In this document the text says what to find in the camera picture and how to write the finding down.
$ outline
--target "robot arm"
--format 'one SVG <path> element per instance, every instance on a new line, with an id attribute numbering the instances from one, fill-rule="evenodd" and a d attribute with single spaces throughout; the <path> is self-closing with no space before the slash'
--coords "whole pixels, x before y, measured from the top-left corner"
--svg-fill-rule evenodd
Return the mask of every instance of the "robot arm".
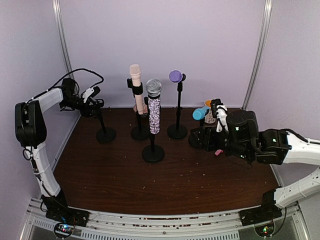
<path id="1" fill-rule="evenodd" d="M 45 197 L 50 197 L 49 194 L 56 197 L 61 189 L 53 175 L 47 157 L 45 142 L 47 129 L 43 113 L 62 100 L 62 90 L 54 88 L 30 101 L 28 106 L 26 103 L 18 103 L 15 107 L 16 137 L 22 147 L 26 149 L 26 158 L 31 161 L 41 194 Z"/>
<path id="2" fill-rule="evenodd" d="M 65 78 L 61 86 L 54 85 L 27 102 L 16 104 L 15 135 L 23 147 L 23 156 L 30 161 L 38 181 L 41 199 L 47 208 L 46 217 L 85 227 L 89 213 L 68 207 L 65 195 L 53 175 L 46 152 L 47 128 L 43 117 L 44 112 L 59 104 L 61 111 L 66 107 L 77 109 L 82 116 L 97 116 L 103 122 L 100 108 L 104 101 L 93 99 L 100 92 L 99 87 L 93 85 L 79 97 L 75 93 L 76 85 L 78 84 L 73 79 Z"/>
<path id="3" fill-rule="evenodd" d="M 251 164 L 303 163 L 320 166 L 320 140 L 306 139 L 291 129 L 268 129 L 259 132 L 253 111 L 238 110 L 224 116 L 218 109 L 224 107 L 219 99 L 212 106 L 218 126 L 210 132 L 212 150 L 224 150 L 226 155 L 239 157 Z M 220 131 L 219 124 L 225 124 Z M 320 167 L 299 181 L 264 193 L 260 207 L 240 211 L 242 225 L 257 224 L 281 217 L 281 209 L 295 201 L 320 191 Z"/>

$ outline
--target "round stand base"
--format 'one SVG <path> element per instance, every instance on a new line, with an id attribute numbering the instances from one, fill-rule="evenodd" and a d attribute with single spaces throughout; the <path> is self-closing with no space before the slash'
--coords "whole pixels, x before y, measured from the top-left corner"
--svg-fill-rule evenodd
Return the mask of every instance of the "round stand base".
<path id="1" fill-rule="evenodd" d="M 142 157 L 146 162 L 154 164 L 164 159 L 165 151 L 161 146 L 155 145 L 154 152 L 152 152 L 151 145 L 149 145 L 142 150 Z"/>
<path id="2" fill-rule="evenodd" d="M 96 132 L 96 139 L 98 140 L 99 143 L 104 144 L 107 142 L 112 141 L 116 137 L 116 131 L 111 128 L 111 127 L 106 127 L 106 134 L 104 134 L 104 131 L 102 129 L 98 130 Z"/>
<path id="3" fill-rule="evenodd" d="M 180 124 L 179 129 L 177 130 L 176 125 L 172 124 L 167 128 L 166 133 L 168 134 L 169 138 L 183 139 L 188 135 L 188 129 L 184 125 Z"/>
<path id="4" fill-rule="evenodd" d="M 135 126 L 134 128 L 132 128 L 131 130 L 131 137 L 134 140 L 145 140 L 149 137 L 150 134 L 150 129 L 147 126 L 142 126 L 142 131 L 139 131 L 139 127 Z"/>

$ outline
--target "wooden table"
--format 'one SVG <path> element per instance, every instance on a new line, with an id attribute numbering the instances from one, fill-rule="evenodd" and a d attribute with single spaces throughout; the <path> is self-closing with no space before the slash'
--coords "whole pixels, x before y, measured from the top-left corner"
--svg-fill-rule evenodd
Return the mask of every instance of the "wooden table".
<path id="1" fill-rule="evenodd" d="M 193 110 L 181 113 L 189 132 L 199 126 Z M 263 193 L 278 187 L 269 165 L 250 168 L 241 159 L 192 148 L 188 137 L 169 139 L 167 127 L 175 123 L 176 108 L 161 111 L 155 142 L 165 158 L 155 164 L 142 159 L 149 140 L 130 136 L 136 125 L 131 108 L 103 109 L 103 117 L 106 126 L 115 128 L 116 139 L 98 143 L 99 121 L 81 117 L 55 169 L 72 207 L 146 215 L 210 213 L 260 205 Z"/>

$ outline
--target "microphone stand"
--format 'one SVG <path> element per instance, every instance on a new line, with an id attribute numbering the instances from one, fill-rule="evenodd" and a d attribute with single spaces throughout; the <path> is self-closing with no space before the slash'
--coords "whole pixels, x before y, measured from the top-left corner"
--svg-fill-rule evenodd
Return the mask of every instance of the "microphone stand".
<path id="1" fill-rule="evenodd" d="M 99 129 L 95 135 L 97 141 L 101 144 L 104 144 L 115 139 L 116 131 L 112 127 L 105 126 L 104 119 L 102 117 L 100 109 L 96 113 L 96 118 L 99 119 L 101 124 L 101 129 Z"/>
<path id="2" fill-rule="evenodd" d="M 159 145 L 155 145 L 155 139 L 156 139 L 156 135 L 151 133 L 149 134 L 149 139 L 150 139 L 150 145 L 146 146 L 143 150 L 142 150 L 142 158 L 151 164 L 154 163 L 158 163 L 160 162 L 162 159 L 164 159 L 165 157 L 165 151 L 164 149 L 159 146 Z"/>
<path id="3" fill-rule="evenodd" d="M 176 123 L 170 125 L 166 132 L 168 136 L 172 139 L 183 139 L 188 135 L 188 129 L 180 124 L 180 116 L 181 116 L 181 92 L 183 90 L 182 82 L 186 79 L 186 75 L 182 74 L 182 80 L 178 83 L 177 91 L 178 91 L 178 106 L 176 110 Z"/>
<path id="4" fill-rule="evenodd" d="M 127 81 L 128 88 L 132 89 L 133 96 L 135 96 L 135 94 L 136 95 L 142 94 L 143 92 L 142 82 L 141 82 L 141 85 L 137 87 L 137 86 L 133 86 L 131 78 L 128 78 L 126 81 Z M 135 116 L 136 116 L 136 121 L 138 123 L 138 126 L 135 126 L 134 128 L 132 128 L 131 137 L 134 140 L 139 140 L 139 141 L 145 140 L 148 138 L 150 131 L 149 131 L 149 127 L 144 126 L 141 123 L 141 115 L 138 112 L 138 106 L 136 107 Z"/>

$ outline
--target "microphone clip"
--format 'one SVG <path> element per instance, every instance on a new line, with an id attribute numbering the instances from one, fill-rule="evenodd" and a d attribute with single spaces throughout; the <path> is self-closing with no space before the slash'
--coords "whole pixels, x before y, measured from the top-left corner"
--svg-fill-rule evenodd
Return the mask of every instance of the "microphone clip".
<path id="1" fill-rule="evenodd" d="M 132 89 L 133 95 L 141 95 L 141 94 L 144 93 L 144 87 L 142 85 L 142 82 L 140 83 L 140 86 L 134 86 L 133 83 L 132 83 L 132 79 L 128 78 L 126 80 L 126 83 L 128 85 L 128 88 Z"/>
<path id="2" fill-rule="evenodd" d="M 178 92 L 182 92 L 183 87 L 182 87 L 182 82 L 186 80 L 186 75 L 183 73 L 182 74 L 182 80 L 180 82 L 178 82 L 178 87 L 177 87 L 177 91 Z"/>

